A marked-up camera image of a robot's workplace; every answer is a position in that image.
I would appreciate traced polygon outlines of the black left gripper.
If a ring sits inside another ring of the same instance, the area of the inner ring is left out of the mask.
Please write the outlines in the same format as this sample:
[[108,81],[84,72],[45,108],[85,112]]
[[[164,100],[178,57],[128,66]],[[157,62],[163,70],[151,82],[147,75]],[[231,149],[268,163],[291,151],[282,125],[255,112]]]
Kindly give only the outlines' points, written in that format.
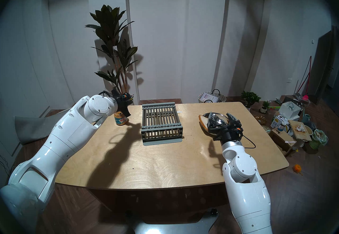
[[130,94],[124,93],[122,95],[115,95],[115,100],[117,102],[118,108],[117,112],[123,112],[125,117],[131,116],[131,113],[128,110],[128,106],[130,105]]

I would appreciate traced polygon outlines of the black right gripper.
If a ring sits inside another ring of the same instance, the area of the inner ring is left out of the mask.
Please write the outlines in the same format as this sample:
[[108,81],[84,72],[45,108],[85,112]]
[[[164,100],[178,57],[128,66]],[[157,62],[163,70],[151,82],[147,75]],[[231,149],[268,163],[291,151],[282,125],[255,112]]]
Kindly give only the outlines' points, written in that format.
[[227,113],[228,125],[220,126],[220,118],[213,112],[209,113],[207,128],[209,133],[215,134],[213,141],[229,142],[242,139],[242,125],[232,114]]

